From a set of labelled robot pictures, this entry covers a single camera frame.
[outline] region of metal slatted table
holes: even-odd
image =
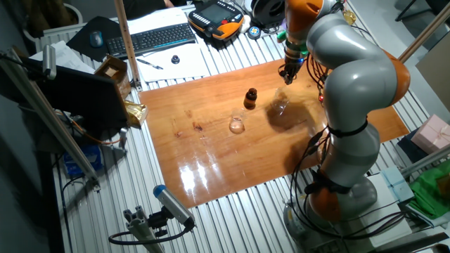
[[[193,6],[184,7],[187,13],[193,9]],[[359,18],[355,25],[367,30]],[[45,31],[44,36],[36,42],[36,49],[41,51],[46,44],[68,42],[81,28],[82,25],[75,25]],[[367,34],[361,35],[376,44]],[[237,40],[223,43],[218,50],[200,37],[197,37],[197,42],[210,75],[284,58],[283,45],[276,42],[275,34],[256,41],[240,34]],[[101,64],[76,51],[75,53],[94,69]],[[144,84],[143,90],[191,80],[193,79],[186,78],[151,82]],[[135,89],[128,99],[139,103]],[[394,108],[410,131],[429,117],[412,91],[395,104]],[[127,230],[123,210],[141,205],[149,214],[158,212],[161,208],[152,191],[156,185],[164,184],[164,181],[146,123],[141,129],[131,128],[127,137],[127,152],[124,157],[119,157],[109,148],[102,148],[105,170],[98,173],[102,188],[98,193],[84,187],[86,179],[68,186],[63,195],[57,193],[66,252],[146,252],[141,246],[119,246],[108,242],[109,235]],[[118,135],[111,136],[112,141],[118,138]],[[397,150],[398,141],[399,138],[381,144],[380,154],[371,169],[372,174],[391,166],[406,167],[411,164]],[[62,163],[53,168],[57,188],[70,180],[63,171]],[[298,180],[302,188],[311,183],[310,170],[302,171]],[[282,212],[284,202],[289,198],[289,183],[289,176],[284,176],[191,208],[197,228],[179,239],[164,242],[162,245],[165,251],[298,252],[283,224]],[[63,209],[63,203],[67,205],[66,210]],[[180,233],[181,229],[176,221],[169,221],[170,235]],[[342,245],[336,247],[345,252]]]

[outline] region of clear glass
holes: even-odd
[[[286,106],[288,106],[289,97],[287,93],[287,87],[281,87],[276,89],[274,99],[271,102],[271,107],[279,114],[282,115]]]
[[[233,134],[241,134],[245,131],[245,110],[244,108],[234,108],[231,111],[230,131]]]

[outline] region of wooden board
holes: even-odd
[[[290,97],[279,116],[271,107],[283,60],[140,93],[165,185],[194,207],[292,172],[307,141],[326,126],[315,83],[302,68],[283,88]],[[257,106],[246,110],[245,131],[229,131],[231,111],[243,108],[249,88]],[[408,133],[394,108],[373,111],[368,120],[381,141]],[[318,164],[317,156],[303,168]]]

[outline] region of desk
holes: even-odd
[[[352,8],[352,0],[347,3],[349,8]],[[189,12],[193,10],[193,7],[187,6],[184,10]],[[362,17],[357,17],[356,25],[363,27],[362,20]],[[36,50],[41,51],[45,44],[62,40],[67,42],[81,28],[82,25],[75,25],[45,31],[44,36],[36,43]],[[222,44],[223,46],[219,50],[205,44],[200,38],[198,38],[198,43],[211,75],[284,57],[283,47],[276,43],[275,35],[253,41],[240,34],[237,40],[233,43]],[[78,52],[75,53],[93,68],[97,68],[101,64]],[[152,82],[143,85],[143,90],[176,86],[190,81],[192,79],[168,79]],[[134,89],[128,99],[135,103],[140,102],[139,94]],[[429,116],[412,92],[408,92],[405,98],[394,105],[394,108],[408,130],[414,130]],[[156,185],[167,182],[163,179],[155,153],[153,135],[149,132],[147,124],[144,123],[142,129],[130,129],[127,135],[127,153],[124,157],[118,157],[105,149],[103,158],[106,169],[98,173],[102,187],[99,193],[89,189],[84,191],[81,183],[69,185],[63,195],[57,191],[60,225],[66,252],[71,252],[70,245],[72,245],[73,252],[146,253],[143,247],[111,245],[108,242],[108,235],[127,230],[122,215],[122,211],[125,209],[133,210],[136,205],[142,205],[147,214],[160,210],[160,203],[153,197],[152,190]],[[112,140],[118,138],[119,136],[111,136]],[[408,165],[407,160],[395,148],[398,140],[396,138],[381,145],[377,162],[370,170],[372,174],[397,164]],[[61,168],[53,168],[57,189],[70,180],[61,171]],[[311,180],[308,169],[301,171],[300,187],[305,187]],[[182,238],[164,242],[166,252],[267,252],[267,249],[272,252],[295,252],[295,244],[283,224],[284,202],[289,195],[288,182],[289,178],[282,176],[190,208],[197,227],[192,233],[187,233]],[[67,223],[62,199],[67,205]],[[167,230],[170,235],[175,235],[181,232],[181,227],[176,221],[170,220]]]
[[[286,87],[291,97],[284,113],[271,107],[275,90],[285,87],[277,73],[282,64],[275,60],[139,94],[166,186],[187,207],[291,174],[308,140],[327,125],[305,67]],[[231,111],[243,106],[252,87],[257,107],[246,110],[245,131],[233,134]],[[371,112],[368,120],[382,142],[408,133],[392,107]],[[311,156],[302,168],[318,163]]]

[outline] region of small brown bottle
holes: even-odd
[[[247,108],[248,110],[254,109],[256,106],[257,97],[258,97],[257,90],[255,88],[250,88],[248,92],[245,94],[244,98],[245,108]]]

